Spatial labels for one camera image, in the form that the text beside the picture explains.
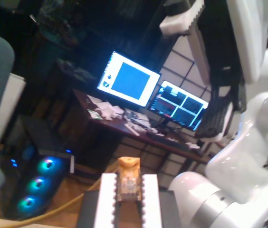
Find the dark monitor screen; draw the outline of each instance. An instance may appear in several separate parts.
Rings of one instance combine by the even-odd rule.
[[[149,109],[184,128],[195,131],[207,107],[208,102],[164,81]]]

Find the yellow cable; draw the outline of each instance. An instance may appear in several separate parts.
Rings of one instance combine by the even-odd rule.
[[[114,164],[112,164],[111,166],[109,166],[105,172],[116,172],[118,169],[118,162],[114,162]],[[99,189],[99,186],[100,186],[100,180],[101,179],[98,179],[88,190],[89,191],[93,191],[93,190],[97,190]],[[18,223],[15,223],[13,225],[8,225],[8,226],[3,226],[3,227],[0,227],[0,228],[17,228],[17,227],[23,227],[23,226],[28,226],[30,224],[33,224],[33,223],[36,223],[36,222],[40,222],[42,220],[46,220],[50,217],[53,217],[63,211],[65,211],[66,209],[74,206],[76,203],[79,203],[81,202],[82,198],[83,198],[83,193],[80,195],[80,196],[77,196],[76,198],[72,199],[70,202],[62,205],[61,207],[55,209],[55,210],[52,210],[44,215],[40,215],[40,216],[37,216],[37,217],[34,217],[34,218],[30,218],[30,219],[27,219],[27,220],[24,220],[24,221],[21,221],[21,222],[18,222]]]

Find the screen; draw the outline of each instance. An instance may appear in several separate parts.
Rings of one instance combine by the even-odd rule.
[[[159,77],[160,74],[113,52],[97,88],[145,107]]]
[[[208,107],[208,102],[164,81],[149,109],[195,131]]]

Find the blue square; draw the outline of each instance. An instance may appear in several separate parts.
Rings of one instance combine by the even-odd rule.
[[[126,63],[121,65],[112,90],[139,100],[150,76]]]

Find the computer case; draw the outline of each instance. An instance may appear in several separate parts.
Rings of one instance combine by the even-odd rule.
[[[72,151],[64,148],[43,120],[21,116],[18,126],[21,130],[15,127],[11,135],[19,138],[6,146],[0,159],[6,177],[0,208],[4,217],[23,220],[47,209],[68,171]]]

